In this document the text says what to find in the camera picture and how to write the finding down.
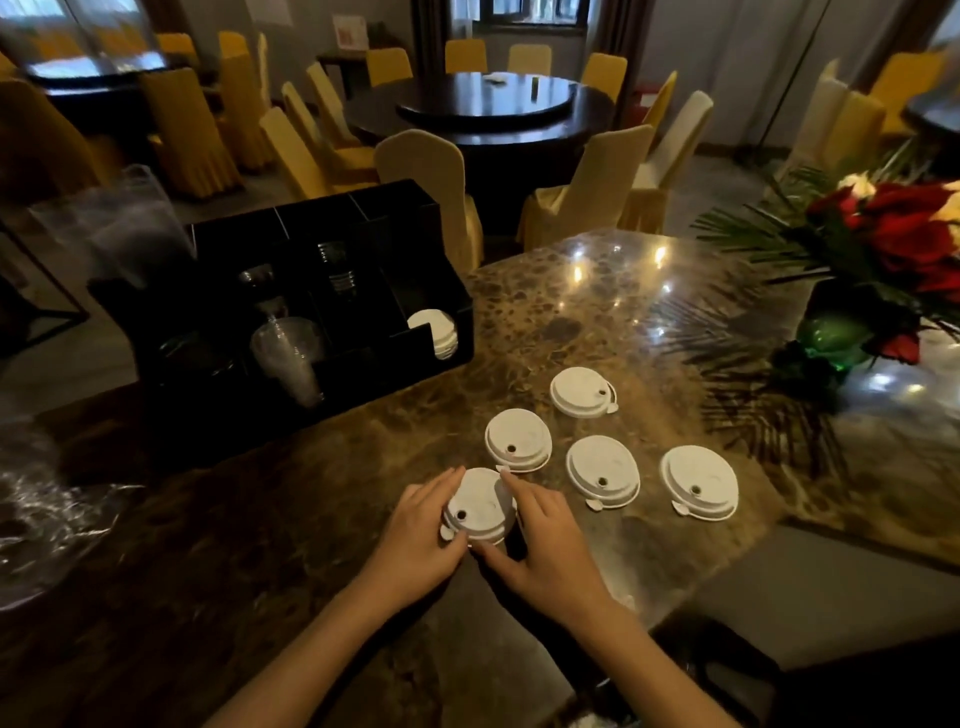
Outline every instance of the black container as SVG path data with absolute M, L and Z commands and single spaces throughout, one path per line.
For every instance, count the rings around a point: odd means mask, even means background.
M 89 286 L 131 340 L 168 454 L 186 463 L 215 462 L 473 358 L 473 303 L 444 254 L 440 209 L 415 182 L 212 220 L 188 234 L 198 253 L 195 279 L 181 289 L 189 304 L 164 305 L 120 280 Z M 321 244 L 334 253 L 327 262 Z M 264 264 L 274 277 L 262 291 L 239 279 Z M 320 327 L 325 356 L 314 372 L 324 401 L 312 410 L 252 356 L 251 336 L 266 321 L 260 295 L 281 296 L 291 316 Z M 458 349 L 447 360 L 435 356 L 428 326 L 407 327 L 423 308 L 454 319 Z

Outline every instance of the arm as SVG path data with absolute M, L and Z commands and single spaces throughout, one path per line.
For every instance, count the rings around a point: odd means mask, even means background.
M 501 476 L 523 519 L 527 558 L 518 563 L 494 546 L 478 544 L 475 550 L 487 565 L 563 626 L 654 728 L 736 728 L 610 596 L 564 495 L 509 472 Z
M 467 553 L 467 533 L 438 543 L 441 512 L 464 469 L 410 485 L 357 577 L 300 635 L 205 724 L 205 728 L 302 728 L 363 643 L 383 623 L 439 586 Z

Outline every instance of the white cup lid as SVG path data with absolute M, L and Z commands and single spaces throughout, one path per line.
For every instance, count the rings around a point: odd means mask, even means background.
M 457 328 L 453 319 L 439 308 L 425 308 L 407 319 L 409 328 L 420 327 L 424 324 L 430 326 L 434 347 L 447 346 L 456 339 Z
M 550 459 L 553 439 L 546 423 L 528 409 L 504 410 L 487 424 L 487 451 L 514 473 L 530 473 Z
M 619 508 L 640 491 L 640 471 L 621 443 L 606 435 L 578 440 L 566 454 L 566 471 L 574 487 L 605 508 Z
M 698 445 L 671 449 L 660 461 L 660 477 L 691 516 L 722 521 L 736 511 L 736 473 L 730 463 L 711 449 Z
M 444 523 L 453 531 L 466 531 L 471 541 L 503 540 L 516 520 L 516 502 L 489 468 L 471 468 L 444 509 Z
M 600 417 L 616 411 L 616 393 L 598 372 L 570 367 L 553 377 L 550 399 L 565 415 L 577 418 Z

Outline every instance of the marble countertop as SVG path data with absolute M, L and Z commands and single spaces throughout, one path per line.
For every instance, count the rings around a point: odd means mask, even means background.
M 135 386 L 48 413 L 41 423 L 74 482 L 148 487 L 54 591 L 0 614 L 4 724 L 199 723 L 348 583 L 408 482 L 490 465 L 484 427 L 508 407 L 549 426 L 554 456 L 536 480 L 567 494 L 612 592 L 648 626 L 786 517 L 960 565 L 955 434 L 932 403 L 948 377 L 877 365 L 849 380 L 862 396 L 826 422 L 743 400 L 747 375 L 804 310 L 799 284 L 761 280 L 701 243 L 619 231 L 511 258 L 468 277 L 472 362 L 209 470 L 154 470 Z M 946 345 L 933 348 L 949 361 Z M 606 376 L 619 412 L 556 412 L 549 382 L 572 365 Z M 803 432 L 788 448 L 769 430 L 791 416 Z M 561 455 L 588 434 L 636 458 L 643 484 L 622 510 L 590 512 L 568 482 Z M 733 518 L 673 512 L 657 465 L 681 444 L 730 446 Z M 323 725 L 571 715 L 596 678 L 588 661 L 494 587 L 468 558 L 438 598 L 374 641 L 324 704 Z

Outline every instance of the hand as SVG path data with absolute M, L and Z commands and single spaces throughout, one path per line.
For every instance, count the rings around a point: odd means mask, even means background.
M 495 546 L 479 542 L 473 550 L 511 590 L 569 632 L 601 619 L 616 602 L 564 494 L 520 480 L 506 470 L 500 477 L 516 498 L 527 558 L 516 562 Z
M 426 485 L 408 485 L 370 559 L 355 584 L 395 612 L 413 604 L 439 586 L 467 553 L 467 532 L 460 531 L 440 546 L 444 507 L 464 479 L 463 467 L 444 471 Z

